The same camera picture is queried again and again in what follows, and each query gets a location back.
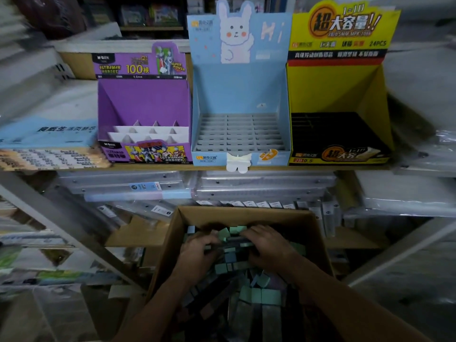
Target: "bunny cutout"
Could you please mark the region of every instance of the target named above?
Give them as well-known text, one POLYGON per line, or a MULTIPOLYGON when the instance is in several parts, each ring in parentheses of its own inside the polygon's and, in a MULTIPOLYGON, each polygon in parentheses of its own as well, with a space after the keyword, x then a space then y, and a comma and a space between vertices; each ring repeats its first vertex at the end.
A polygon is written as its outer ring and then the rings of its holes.
POLYGON ((253 4, 245 1, 241 15, 228 16, 229 6, 225 0, 217 1, 217 15, 220 18, 220 39, 222 40, 222 63, 249 63, 250 49, 254 37, 249 31, 253 4))

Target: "hand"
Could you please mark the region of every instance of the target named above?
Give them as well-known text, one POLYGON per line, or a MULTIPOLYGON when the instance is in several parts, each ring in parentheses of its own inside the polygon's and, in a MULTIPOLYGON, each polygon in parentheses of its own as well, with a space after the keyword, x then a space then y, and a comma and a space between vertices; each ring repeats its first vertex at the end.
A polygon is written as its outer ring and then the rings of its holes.
POLYGON ((179 277, 189 288, 201 281, 220 254, 216 250, 204 254, 204 246, 210 243, 220 243, 217 231, 210 235, 197 232, 190 236, 180 247, 180 255, 171 276, 179 277))
POLYGON ((240 233, 256 246, 259 256, 250 252, 249 263, 266 271, 286 272, 293 258, 299 253, 270 226, 253 226, 240 233))

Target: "blue header card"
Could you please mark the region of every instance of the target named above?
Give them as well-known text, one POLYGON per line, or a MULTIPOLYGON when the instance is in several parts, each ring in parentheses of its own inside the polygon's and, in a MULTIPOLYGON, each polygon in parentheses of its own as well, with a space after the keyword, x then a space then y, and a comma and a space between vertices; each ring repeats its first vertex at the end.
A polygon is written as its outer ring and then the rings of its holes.
POLYGON ((230 13, 226 0, 217 1, 217 14, 187 16, 194 65, 282 62, 290 45, 291 13, 255 13, 246 0, 230 13))

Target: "person's left arm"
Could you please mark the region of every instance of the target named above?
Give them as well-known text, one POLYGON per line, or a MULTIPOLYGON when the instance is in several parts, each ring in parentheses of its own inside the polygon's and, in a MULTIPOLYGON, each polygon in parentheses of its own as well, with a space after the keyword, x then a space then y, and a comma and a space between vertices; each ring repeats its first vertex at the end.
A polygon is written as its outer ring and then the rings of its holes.
POLYGON ((117 333, 112 342, 160 341, 184 295, 206 275, 217 259, 216 251, 204 254, 204 246, 209 243, 220 241, 213 234, 196 233, 188 238, 180 249, 171 276, 144 309, 117 333))

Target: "purple display box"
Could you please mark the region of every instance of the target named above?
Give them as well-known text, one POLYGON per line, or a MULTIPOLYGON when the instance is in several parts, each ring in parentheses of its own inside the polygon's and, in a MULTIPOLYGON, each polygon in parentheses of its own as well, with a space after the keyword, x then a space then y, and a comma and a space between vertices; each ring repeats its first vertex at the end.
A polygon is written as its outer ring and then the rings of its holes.
POLYGON ((98 139, 111 163, 191 164, 191 95, 185 54, 172 42, 151 53, 92 54, 98 139))

